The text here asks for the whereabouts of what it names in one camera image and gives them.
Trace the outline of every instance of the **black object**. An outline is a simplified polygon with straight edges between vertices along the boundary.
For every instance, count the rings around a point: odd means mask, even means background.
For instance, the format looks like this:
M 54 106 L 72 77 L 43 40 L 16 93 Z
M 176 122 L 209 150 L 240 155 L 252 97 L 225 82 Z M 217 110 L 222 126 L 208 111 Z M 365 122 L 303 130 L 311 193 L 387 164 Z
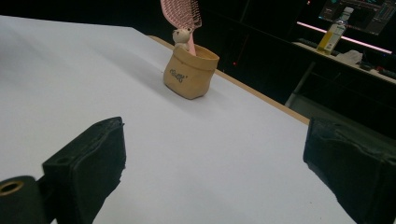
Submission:
M 309 123 L 304 162 L 357 223 L 396 218 L 396 144 L 326 119 Z
M 313 49 L 316 49 L 318 47 L 317 43 L 312 42 L 312 41 L 307 40 L 307 39 L 304 39 L 304 38 L 298 38 L 297 41 L 302 43 L 302 44 L 305 44 L 305 45 L 307 45 L 307 46 L 309 46 L 309 47 L 311 47 Z M 340 52 L 337 51 L 337 50 L 333 50 L 332 53 L 331 53 L 331 55 L 334 56 L 334 57 L 337 56 L 338 54 L 340 54 Z
M 372 70 L 374 67 L 372 64 L 370 63 L 366 63 L 366 62 L 360 62 L 359 63 L 359 68 L 366 70 L 366 71 L 370 71 Z
M 386 77 L 391 77 L 391 78 L 393 78 L 393 79 L 396 79 L 396 73 L 394 73 L 394 72 L 392 72 L 392 71 L 389 71 L 389 70 L 386 70 L 386 69 L 380 69 L 380 70 L 378 71 L 378 73 L 379 73 L 379 74 L 382 74 L 382 75 L 384 75 L 384 76 L 386 76 Z
M 125 167 L 122 127 L 121 118 L 93 124 L 43 163 L 37 182 L 0 182 L 0 223 L 92 223 Z

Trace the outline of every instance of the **bottle cap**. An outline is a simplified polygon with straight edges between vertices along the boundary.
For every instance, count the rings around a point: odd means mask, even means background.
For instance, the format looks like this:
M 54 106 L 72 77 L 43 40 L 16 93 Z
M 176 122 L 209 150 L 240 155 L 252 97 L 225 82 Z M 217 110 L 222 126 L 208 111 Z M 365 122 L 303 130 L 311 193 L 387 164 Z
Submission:
M 346 8 L 344 8 L 344 11 L 350 14 L 350 13 L 353 12 L 353 8 L 352 7 L 346 7 Z

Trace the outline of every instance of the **yellow bottle label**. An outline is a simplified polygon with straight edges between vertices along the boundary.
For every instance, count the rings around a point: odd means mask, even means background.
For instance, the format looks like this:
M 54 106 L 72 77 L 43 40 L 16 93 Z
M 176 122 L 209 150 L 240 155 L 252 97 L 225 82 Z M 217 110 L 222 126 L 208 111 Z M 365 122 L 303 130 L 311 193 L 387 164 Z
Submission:
M 326 54 L 331 54 L 345 29 L 346 27 L 344 25 L 333 24 L 329 31 L 321 39 L 317 50 Z

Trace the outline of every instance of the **plastic bottle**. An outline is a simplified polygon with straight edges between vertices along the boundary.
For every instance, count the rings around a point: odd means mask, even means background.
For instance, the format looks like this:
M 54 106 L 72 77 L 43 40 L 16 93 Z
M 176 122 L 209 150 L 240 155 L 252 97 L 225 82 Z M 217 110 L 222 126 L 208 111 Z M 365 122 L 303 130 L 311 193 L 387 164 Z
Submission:
M 318 44 L 317 51 L 328 55 L 332 53 L 332 50 L 335 48 L 338 41 L 341 39 L 341 36 L 347 29 L 347 20 L 352 12 L 352 7 L 346 7 L 344 9 L 341 17 L 332 23 L 327 33 L 321 39 Z

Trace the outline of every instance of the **pink handle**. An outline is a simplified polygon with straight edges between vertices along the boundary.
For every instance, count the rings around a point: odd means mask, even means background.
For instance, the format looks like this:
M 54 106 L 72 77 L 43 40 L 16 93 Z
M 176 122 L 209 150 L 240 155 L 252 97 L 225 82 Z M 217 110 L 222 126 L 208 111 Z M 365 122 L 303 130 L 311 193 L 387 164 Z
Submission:
M 189 39 L 189 42 L 187 44 L 189 45 L 189 48 L 190 48 L 189 53 L 194 55 L 194 56 L 197 56 L 197 54 L 195 52 L 194 40 L 192 39 L 192 32 L 190 34 L 190 39 Z

